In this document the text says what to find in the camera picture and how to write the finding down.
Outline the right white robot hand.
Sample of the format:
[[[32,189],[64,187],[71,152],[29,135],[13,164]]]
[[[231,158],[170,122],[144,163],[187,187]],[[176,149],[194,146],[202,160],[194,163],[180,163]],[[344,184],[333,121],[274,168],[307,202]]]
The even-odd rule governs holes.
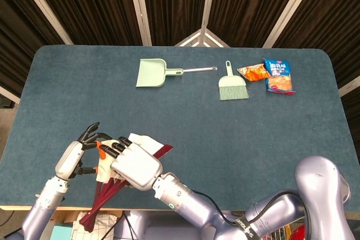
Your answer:
[[[109,146],[101,142],[98,147],[114,159],[110,169],[140,191],[151,189],[163,173],[163,166],[156,157],[126,137]]]

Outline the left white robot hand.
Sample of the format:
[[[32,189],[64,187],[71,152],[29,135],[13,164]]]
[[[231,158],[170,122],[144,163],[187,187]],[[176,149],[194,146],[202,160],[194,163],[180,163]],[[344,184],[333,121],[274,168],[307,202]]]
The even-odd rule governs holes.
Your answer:
[[[97,148],[98,140],[111,140],[105,133],[96,133],[99,122],[91,124],[77,140],[71,142],[55,167],[56,176],[69,181],[76,175],[96,174],[97,167],[83,167],[82,157],[86,150]]]

